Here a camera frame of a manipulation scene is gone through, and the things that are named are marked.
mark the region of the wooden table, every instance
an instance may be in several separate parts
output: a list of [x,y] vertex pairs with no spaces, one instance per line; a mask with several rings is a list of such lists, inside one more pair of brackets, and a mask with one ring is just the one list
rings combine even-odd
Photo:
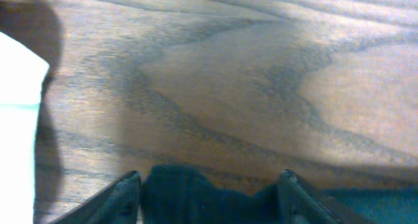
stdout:
[[417,5],[37,0],[2,8],[2,30],[52,69],[35,222],[160,163],[191,165],[249,194],[285,168],[319,187],[417,185]]

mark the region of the wood grain pattern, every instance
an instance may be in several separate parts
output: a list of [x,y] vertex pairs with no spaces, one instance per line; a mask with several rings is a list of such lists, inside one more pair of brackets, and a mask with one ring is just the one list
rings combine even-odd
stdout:
[[418,184],[418,0],[41,1],[60,43],[37,223],[158,163],[246,193],[285,168],[320,187]]

